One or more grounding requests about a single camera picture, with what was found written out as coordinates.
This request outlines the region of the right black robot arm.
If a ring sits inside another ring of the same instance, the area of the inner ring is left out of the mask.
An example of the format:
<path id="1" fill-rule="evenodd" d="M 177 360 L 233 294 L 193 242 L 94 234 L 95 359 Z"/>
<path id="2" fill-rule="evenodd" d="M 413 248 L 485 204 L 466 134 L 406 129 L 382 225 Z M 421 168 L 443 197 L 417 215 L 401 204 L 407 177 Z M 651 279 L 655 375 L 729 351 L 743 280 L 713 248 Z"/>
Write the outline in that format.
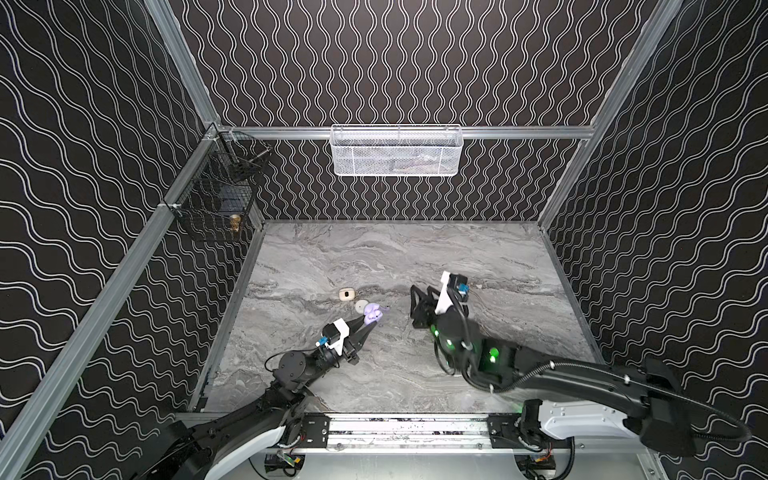
<path id="1" fill-rule="evenodd" d="M 446 374 L 487 393 L 533 389 L 569 397 L 590 410 L 576 414 L 553 401 L 525 401 L 516 434 L 531 446 L 594 433 L 627 436 L 659 453 L 692 457 L 700 441 L 740 444 L 752 437 L 741 420 L 684 395 L 659 361 L 642 367 L 600 365 L 487 336 L 469 319 L 467 297 L 465 284 L 410 288 L 412 325 L 430 332 Z"/>

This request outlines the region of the white mesh wall basket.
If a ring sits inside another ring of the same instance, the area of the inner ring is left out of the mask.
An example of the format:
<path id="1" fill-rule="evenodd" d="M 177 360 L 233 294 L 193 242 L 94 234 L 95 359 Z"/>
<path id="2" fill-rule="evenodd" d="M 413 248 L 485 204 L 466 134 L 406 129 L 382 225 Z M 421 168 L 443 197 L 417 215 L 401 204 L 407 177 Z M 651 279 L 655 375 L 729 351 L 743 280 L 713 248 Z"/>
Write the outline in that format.
<path id="1" fill-rule="evenodd" d="M 452 177 L 464 147 L 455 124 L 334 124 L 334 173 L 346 177 Z"/>

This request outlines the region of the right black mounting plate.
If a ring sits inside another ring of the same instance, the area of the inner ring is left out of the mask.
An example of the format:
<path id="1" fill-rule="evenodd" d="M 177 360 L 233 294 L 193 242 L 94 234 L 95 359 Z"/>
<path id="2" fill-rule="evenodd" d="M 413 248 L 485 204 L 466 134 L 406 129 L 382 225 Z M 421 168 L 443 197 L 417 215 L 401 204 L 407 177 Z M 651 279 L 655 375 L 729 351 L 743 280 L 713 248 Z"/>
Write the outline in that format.
<path id="1" fill-rule="evenodd" d="M 520 448 L 539 453 L 570 447 L 569 440 L 558 440 L 545 434 L 534 417 L 522 414 L 489 415 L 486 425 L 494 449 Z"/>

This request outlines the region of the purple round disc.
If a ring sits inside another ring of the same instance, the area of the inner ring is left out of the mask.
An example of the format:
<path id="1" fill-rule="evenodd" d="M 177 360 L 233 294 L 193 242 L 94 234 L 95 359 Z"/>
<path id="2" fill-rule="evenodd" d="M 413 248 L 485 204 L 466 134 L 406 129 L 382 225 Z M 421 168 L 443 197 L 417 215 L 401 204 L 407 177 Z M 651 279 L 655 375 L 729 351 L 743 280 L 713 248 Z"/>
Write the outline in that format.
<path id="1" fill-rule="evenodd" d="M 381 306 L 377 303 L 368 303 L 363 309 L 364 324 L 370 325 L 378 322 L 389 310 L 390 308 L 387 306 Z"/>

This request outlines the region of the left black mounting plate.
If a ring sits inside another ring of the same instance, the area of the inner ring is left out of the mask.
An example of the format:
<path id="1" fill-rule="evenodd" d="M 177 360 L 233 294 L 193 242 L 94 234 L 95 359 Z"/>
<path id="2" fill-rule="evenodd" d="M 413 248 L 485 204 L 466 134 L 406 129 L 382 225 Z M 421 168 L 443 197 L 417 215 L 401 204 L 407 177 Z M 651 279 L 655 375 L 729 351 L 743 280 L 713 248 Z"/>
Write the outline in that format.
<path id="1" fill-rule="evenodd" d="M 321 413 L 304 414 L 290 421 L 279 444 L 283 448 L 325 448 L 331 418 Z"/>

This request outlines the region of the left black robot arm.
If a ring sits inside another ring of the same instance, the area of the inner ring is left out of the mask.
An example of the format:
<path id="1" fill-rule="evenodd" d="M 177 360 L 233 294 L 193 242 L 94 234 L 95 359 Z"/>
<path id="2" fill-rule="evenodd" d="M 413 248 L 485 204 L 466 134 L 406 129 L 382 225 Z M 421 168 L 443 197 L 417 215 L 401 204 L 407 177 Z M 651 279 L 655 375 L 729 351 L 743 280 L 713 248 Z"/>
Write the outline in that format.
<path id="1" fill-rule="evenodd" d="M 326 324 L 315 346 L 276 355 L 278 365 L 264 393 L 224 416 L 187 427 L 171 425 L 173 441 L 150 458 L 134 479 L 221 479 L 254 454 L 301 439 L 300 426 L 312 396 L 309 387 L 346 361 L 359 362 L 368 336 L 382 315 L 361 315 Z"/>

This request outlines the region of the white round disc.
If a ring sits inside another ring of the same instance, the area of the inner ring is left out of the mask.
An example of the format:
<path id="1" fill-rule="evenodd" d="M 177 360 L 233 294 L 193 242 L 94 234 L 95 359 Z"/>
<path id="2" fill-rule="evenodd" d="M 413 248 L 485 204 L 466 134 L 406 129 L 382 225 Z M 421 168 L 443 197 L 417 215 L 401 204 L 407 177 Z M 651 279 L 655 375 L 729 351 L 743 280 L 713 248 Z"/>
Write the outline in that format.
<path id="1" fill-rule="evenodd" d="M 364 300 L 364 299 L 358 300 L 354 304 L 355 311 L 359 315 L 362 315 L 365 312 L 365 308 L 367 307 L 367 305 L 368 305 L 367 300 Z"/>

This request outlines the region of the beige earbud charging case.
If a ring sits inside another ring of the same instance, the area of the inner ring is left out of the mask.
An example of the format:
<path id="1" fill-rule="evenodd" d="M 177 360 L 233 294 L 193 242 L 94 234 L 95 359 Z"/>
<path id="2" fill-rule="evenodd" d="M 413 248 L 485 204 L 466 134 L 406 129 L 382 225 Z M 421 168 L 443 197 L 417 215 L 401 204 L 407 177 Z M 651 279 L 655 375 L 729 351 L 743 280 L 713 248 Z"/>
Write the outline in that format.
<path id="1" fill-rule="evenodd" d="M 338 297 L 342 302 L 352 301 L 356 298 L 356 291 L 353 288 L 342 288 L 338 291 Z"/>

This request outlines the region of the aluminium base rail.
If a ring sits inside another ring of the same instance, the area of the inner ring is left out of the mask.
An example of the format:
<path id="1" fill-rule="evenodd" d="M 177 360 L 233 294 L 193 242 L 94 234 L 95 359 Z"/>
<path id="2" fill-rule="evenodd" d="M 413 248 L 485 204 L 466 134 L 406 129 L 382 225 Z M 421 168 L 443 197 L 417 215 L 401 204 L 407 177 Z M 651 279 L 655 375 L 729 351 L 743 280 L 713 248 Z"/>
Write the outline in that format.
<path id="1" fill-rule="evenodd" d="M 534 453 L 494 449 L 483 414 L 324 414 L 325 448 L 262 450 L 221 479 L 664 479 L 657 454 L 627 436 L 569 439 Z"/>

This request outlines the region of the black mounting plate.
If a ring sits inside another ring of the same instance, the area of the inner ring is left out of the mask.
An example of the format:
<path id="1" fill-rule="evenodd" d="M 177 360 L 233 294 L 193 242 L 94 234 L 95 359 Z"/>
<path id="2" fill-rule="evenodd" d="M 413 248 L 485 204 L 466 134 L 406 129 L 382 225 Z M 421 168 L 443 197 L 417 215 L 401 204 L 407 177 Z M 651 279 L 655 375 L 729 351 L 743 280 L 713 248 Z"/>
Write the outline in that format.
<path id="1" fill-rule="evenodd" d="M 570 447 L 569 440 L 558 440 L 545 434 L 534 417 L 522 414 L 489 415 L 486 425 L 494 449 L 520 448 L 539 453 Z"/>
<path id="2" fill-rule="evenodd" d="M 283 448 L 325 448 L 331 418 L 321 413 L 304 414 L 290 421 L 279 444 Z"/>

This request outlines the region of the brass fitting in basket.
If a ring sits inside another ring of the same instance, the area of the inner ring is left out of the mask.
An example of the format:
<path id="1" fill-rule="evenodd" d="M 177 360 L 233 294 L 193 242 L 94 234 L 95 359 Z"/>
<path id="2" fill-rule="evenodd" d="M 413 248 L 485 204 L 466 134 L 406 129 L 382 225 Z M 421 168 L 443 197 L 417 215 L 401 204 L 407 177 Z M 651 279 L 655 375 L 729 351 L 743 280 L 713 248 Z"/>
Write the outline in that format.
<path id="1" fill-rule="evenodd" d="M 242 217 L 238 214 L 229 216 L 230 231 L 232 233 L 239 233 L 241 230 Z"/>

